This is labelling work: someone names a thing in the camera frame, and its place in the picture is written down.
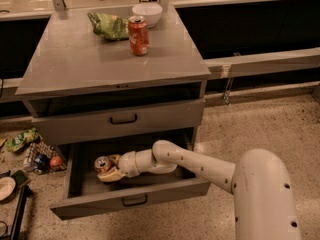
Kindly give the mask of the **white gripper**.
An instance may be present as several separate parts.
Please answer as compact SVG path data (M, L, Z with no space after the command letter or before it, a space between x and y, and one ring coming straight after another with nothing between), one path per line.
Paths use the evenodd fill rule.
M135 151L127 152L122 156L118 154L110 155L109 159L113 164L118 165L119 169L113 166L107 172L98 174L97 177L102 182L115 182L121 180L124 176L131 178L140 174L136 165Z

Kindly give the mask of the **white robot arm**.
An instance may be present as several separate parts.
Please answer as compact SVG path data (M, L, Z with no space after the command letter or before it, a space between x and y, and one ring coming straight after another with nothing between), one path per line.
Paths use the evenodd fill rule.
M158 140L148 150L100 156L94 163L102 182L169 173L178 166L234 196L237 240L302 240L288 170L270 151L251 149L231 163Z

